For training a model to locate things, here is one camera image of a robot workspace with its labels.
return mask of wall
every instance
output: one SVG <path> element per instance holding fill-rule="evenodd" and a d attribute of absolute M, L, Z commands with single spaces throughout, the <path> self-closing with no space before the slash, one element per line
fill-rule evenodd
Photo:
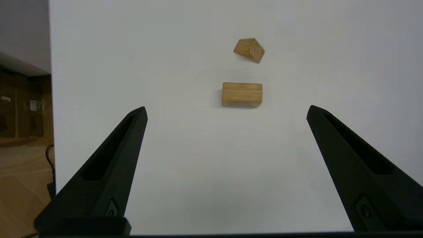
<path fill-rule="evenodd" d="M 423 184 L 423 1 L 51 1 L 57 187 L 131 110 L 133 234 L 352 227 L 306 115 L 329 110 Z M 254 37 L 260 64 L 233 53 Z M 255 109 L 223 82 L 262 83 Z"/>
<path fill-rule="evenodd" d="M 48 0 L 0 1 L 0 65 L 26 76 L 51 72 Z"/>

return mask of screw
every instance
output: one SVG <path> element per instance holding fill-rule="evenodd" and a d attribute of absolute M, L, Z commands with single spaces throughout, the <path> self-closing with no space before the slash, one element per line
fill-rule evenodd
<path fill-rule="evenodd" d="M 361 214 L 364 217 L 370 217 L 370 209 L 366 205 L 361 206 Z"/>

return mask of floor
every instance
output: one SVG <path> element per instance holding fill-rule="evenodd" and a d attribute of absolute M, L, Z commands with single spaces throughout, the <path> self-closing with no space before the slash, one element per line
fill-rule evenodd
<path fill-rule="evenodd" d="M 35 232 L 34 218 L 50 202 L 46 185 L 53 181 L 53 175 L 45 151 L 53 144 L 52 94 L 49 77 L 40 81 L 44 136 L 0 139 L 0 237 Z M 49 156 L 54 163 L 54 149 Z"/>

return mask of wooden prism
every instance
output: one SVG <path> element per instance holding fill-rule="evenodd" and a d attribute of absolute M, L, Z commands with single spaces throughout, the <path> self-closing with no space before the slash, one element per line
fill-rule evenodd
<path fill-rule="evenodd" d="M 263 100 L 263 85 L 259 83 L 223 83 L 222 106 L 258 107 Z"/>
<path fill-rule="evenodd" d="M 239 40 L 233 51 L 256 63 L 260 63 L 261 58 L 264 55 L 264 49 L 254 38 Z"/>

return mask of paper sign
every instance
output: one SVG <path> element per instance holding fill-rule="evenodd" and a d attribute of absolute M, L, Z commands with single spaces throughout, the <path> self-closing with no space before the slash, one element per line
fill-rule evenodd
<path fill-rule="evenodd" d="M 37 101 L 36 100 L 30 100 L 29 101 L 29 110 L 30 111 L 37 111 Z"/>

